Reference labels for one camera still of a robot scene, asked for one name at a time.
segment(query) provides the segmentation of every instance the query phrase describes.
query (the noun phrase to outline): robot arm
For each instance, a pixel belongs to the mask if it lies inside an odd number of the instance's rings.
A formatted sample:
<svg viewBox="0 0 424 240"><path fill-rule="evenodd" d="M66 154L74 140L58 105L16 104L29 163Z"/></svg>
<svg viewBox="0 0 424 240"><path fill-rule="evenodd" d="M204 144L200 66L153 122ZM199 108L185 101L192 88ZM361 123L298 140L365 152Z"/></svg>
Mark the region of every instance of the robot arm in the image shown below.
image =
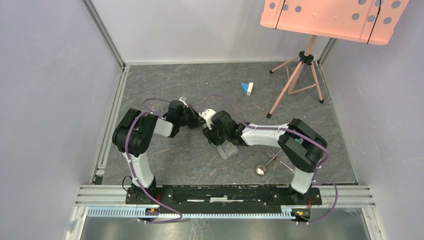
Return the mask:
<svg viewBox="0 0 424 240"><path fill-rule="evenodd" d="M129 159L125 153L125 142L131 125L141 113L140 110L133 108L127 111L113 132L112 143L118 147L128 165L132 162L132 184L141 187L137 182L139 180L144 188L148 188L155 180L146 154L153 134L173 138L180 131L180 127L188 126L194 129L204 124L204 120L185 103L184 98L171 101L165 120L156 115L147 114L135 124L135 129L128 140Z"/></svg>
<svg viewBox="0 0 424 240"><path fill-rule="evenodd" d="M326 148L327 142L302 120L295 118L288 124L274 126L237 124L227 112L215 112L212 109L207 109L200 116L207 124L202 132L212 145L218 146L228 140L236 146L264 145L282 148L295 166L291 188L301 194L309 190L316 166L324 153L310 142L302 141L299 136L280 130L294 130Z"/></svg>

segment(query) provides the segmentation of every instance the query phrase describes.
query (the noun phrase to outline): hole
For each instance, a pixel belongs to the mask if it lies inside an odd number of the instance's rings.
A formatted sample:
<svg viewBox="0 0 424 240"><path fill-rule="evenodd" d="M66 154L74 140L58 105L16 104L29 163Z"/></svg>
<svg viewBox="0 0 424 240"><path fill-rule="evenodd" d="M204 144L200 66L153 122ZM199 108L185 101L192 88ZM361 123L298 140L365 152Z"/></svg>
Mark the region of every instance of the hole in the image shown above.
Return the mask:
<svg viewBox="0 0 424 240"><path fill-rule="evenodd" d="M376 16L374 16L374 15L370 15L370 16L368 16L368 18L366 19L368 22L370 22L370 23L372 23L372 22L374 22L374 20L376 19Z"/></svg>
<svg viewBox="0 0 424 240"><path fill-rule="evenodd" d="M380 0L375 0L374 5L376 7L380 6Z"/></svg>
<svg viewBox="0 0 424 240"><path fill-rule="evenodd" d="M394 8L394 9L397 9L400 5L401 5L401 1L394 1L391 4L391 7Z"/></svg>
<svg viewBox="0 0 424 240"><path fill-rule="evenodd" d="M355 13L352 15L352 19L353 20L358 20L359 19L359 13Z"/></svg>
<svg viewBox="0 0 424 240"><path fill-rule="evenodd" d="M391 23L392 22L392 18L391 17L386 17L384 20L383 20L383 23L384 24L389 24L389 23Z"/></svg>

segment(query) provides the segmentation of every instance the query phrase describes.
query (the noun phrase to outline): gray floor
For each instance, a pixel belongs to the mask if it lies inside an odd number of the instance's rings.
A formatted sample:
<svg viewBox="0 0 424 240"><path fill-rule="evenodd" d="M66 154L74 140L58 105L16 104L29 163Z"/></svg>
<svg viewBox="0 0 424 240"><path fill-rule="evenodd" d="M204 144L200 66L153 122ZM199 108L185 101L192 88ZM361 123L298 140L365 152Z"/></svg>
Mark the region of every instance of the gray floor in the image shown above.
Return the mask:
<svg viewBox="0 0 424 240"><path fill-rule="evenodd" d="M281 69L274 74L269 70L277 62L209 63L131 66L126 81L118 122L129 108L144 110L143 100L159 97L177 100L187 97L187 103L197 111L212 93L232 99L243 118L258 125L279 125L299 118L322 135L328 142L331 157L319 171L317 180L354 183L355 176L343 142L327 89L318 74L324 97L320 104L315 88L293 95L284 95L273 116L266 118L274 101L287 82L287 73ZM290 72L296 63L290 64ZM251 96L240 89L241 83L253 82ZM314 82L311 69L305 67L295 89ZM160 113L168 109L166 102L152 101L150 106ZM225 110L236 121L240 120L225 100L212 98L206 106L216 111ZM147 151L150 169L161 184L286 184L293 174L281 163L271 163L265 176L254 174L254 167L268 161L266 146L239 146L239 153L223 160L218 151L208 144L201 129L182 128L175 138L154 136ZM285 157L280 160L293 166ZM113 145L110 148L104 185L119 185L130 170L124 157Z"/></svg>
<svg viewBox="0 0 424 240"><path fill-rule="evenodd" d="M314 215L328 210L314 208ZM140 224L134 218L87 217L84 240L370 240L360 208L336 208L321 222L296 226L285 219L183 219L167 224Z"/></svg>

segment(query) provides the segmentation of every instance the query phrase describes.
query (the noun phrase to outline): marble-pattern floor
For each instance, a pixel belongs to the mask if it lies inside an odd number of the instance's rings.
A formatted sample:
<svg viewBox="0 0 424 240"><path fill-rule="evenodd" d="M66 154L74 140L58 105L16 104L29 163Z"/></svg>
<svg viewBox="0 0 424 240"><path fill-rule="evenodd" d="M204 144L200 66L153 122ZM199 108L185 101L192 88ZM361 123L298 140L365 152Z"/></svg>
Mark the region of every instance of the marble-pattern floor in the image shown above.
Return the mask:
<svg viewBox="0 0 424 240"><path fill-rule="evenodd" d="M219 93L233 100L244 120L257 125L280 125L293 118L302 119L328 142L330 159L317 175L318 181L354 183L355 175L338 127L329 95L321 76L318 78L324 98L319 103L318 92L311 88L293 95L284 95L274 114L266 118L288 78L285 68L274 74L270 69L278 62L207 63L131 66L119 109L118 122L129 108L144 110L143 100L159 97L178 100L187 97L187 103L199 111L207 96ZM289 64L292 72L297 63ZM253 82L251 96L240 89L241 83ZM314 83L311 69L303 68L295 89ZM149 105L165 113L168 104L151 101ZM207 108L225 110L233 119L240 119L223 99L213 97ZM175 138L153 136L147 151L150 169L156 182L162 184L287 184L293 173L281 163L268 165L265 176L257 176L254 167L265 164L269 157L266 146L239 146L239 153L223 160L202 134L202 129L181 128ZM279 159L293 167L284 153ZM102 184L120 185L129 167L116 146L111 146Z"/></svg>

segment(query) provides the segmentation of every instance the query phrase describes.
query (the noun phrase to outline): metal fork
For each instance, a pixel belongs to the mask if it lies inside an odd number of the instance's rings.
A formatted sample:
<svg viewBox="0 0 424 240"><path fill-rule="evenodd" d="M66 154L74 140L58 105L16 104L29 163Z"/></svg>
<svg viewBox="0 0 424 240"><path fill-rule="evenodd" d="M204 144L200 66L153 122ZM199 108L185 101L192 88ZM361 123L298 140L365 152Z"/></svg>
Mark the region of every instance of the metal fork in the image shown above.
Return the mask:
<svg viewBox="0 0 424 240"><path fill-rule="evenodd" d="M266 165L265 165L265 167L268 165L268 164L270 164L270 162L272 162L272 160L276 160L276 161L278 161L278 162L280 162L281 164L283 164L284 166L286 166L288 169L290 169L290 171L292 172L292 173L295 173L295 171L291 168L291 167L289 167L287 164L285 164L284 162L282 162L282 161L280 161L279 159L278 159L278 157L275 157L275 158L273 158L274 156L276 156L276 155L278 155L278 154L280 154L281 153L281 151L282 151L282 149L280 149L276 154L271 150L271 149L267 149L266 150L266 153L268 154L268 156L271 158L271 160L269 160L267 163L266 163Z"/></svg>

